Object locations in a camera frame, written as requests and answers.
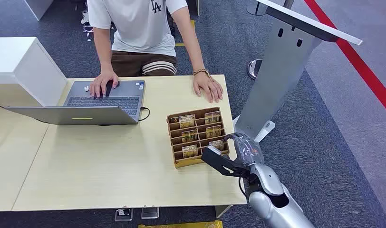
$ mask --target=man's left hand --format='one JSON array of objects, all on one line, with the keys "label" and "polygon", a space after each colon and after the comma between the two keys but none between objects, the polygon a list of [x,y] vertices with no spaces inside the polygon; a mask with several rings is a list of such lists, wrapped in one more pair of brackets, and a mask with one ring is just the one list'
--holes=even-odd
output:
[{"label": "man's left hand", "polygon": [[222,99],[222,94],[224,93],[222,86],[214,79],[209,78],[205,72],[200,72],[194,76],[193,89],[198,96],[201,96],[200,88],[205,91],[210,103],[213,100],[219,102]]}]

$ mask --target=white t-shirt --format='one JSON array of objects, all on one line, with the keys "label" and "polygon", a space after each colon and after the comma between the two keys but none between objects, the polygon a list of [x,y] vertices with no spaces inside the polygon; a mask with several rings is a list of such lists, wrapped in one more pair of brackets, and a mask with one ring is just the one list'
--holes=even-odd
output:
[{"label": "white t-shirt", "polygon": [[186,0],[87,0],[89,23],[109,29],[116,25],[112,50],[176,56],[166,7],[173,14]]}]

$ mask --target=red tape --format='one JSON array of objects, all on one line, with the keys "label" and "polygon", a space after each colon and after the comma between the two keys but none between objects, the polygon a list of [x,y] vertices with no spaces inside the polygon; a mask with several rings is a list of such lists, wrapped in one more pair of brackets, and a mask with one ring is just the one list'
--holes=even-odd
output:
[{"label": "red tape", "polygon": [[[320,8],[320,6],[315,2],[315,0],[304,0],[318,20],[330,27],[336,29],[336,26],[325,14],[325,12]],[[361,78],[365,81],[368,87],[372,90],[378,100],[386,108],[386,87],[378,79],[378,77],[372,72],[368,65],[362,60],[354,48],[346,41],[341,38],[337,40],[337,45],[353,65],[355,70],[359,73]]]}]

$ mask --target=wooden box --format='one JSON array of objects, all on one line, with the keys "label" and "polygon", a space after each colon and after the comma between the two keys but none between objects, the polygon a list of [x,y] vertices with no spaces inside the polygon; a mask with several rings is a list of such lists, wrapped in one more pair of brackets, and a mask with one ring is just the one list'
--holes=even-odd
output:
[{"label": "wooden box", "polygon": [[[220,108],[207,108],[200,109],[195,111],[189,111],[184,113],[172,114],[167,117],[168,122],[168,132],[171,137],[171,145],[172,145],[172,157],[174,158],[174,164],[176,168],[180,168],[183,166],[194,165],[203,163],[201,160],[202,157],[202,149],[206,148],[209,145],[209,142],[224,140],[225,130],[224,124],[222,122],[222,115],[220,116],[220,121],[215,123],[205,124],[204,115],[206,113],[212,113],[219,111]],[[194,126],[180,129],[179,122],[172,123],[172,118],[181,117],[186,115],[194,115]],[[206,138],[206,128],[212,126],[221,125],[221,135],[218,137]],[[182,142],[182,132],[197,130],[198,132],[198,140],[192,142]],[[183,158],[182,147],[197,145],[198,156]],[[228,147],[228,143],[224,141],[224,150],[222,154],[229,154],[230,150]]]}]

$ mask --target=white shoe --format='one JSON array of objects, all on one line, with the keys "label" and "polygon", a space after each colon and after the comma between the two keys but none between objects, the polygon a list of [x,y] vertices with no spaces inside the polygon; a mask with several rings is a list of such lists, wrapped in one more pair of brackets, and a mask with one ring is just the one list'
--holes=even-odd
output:
[{"label": "white shoe", "polygon": [[88,17],[88,10],[84,10],[82,11],[82,20],[81,20],[81,24],[85,24],[89,22],[89,17]]}]

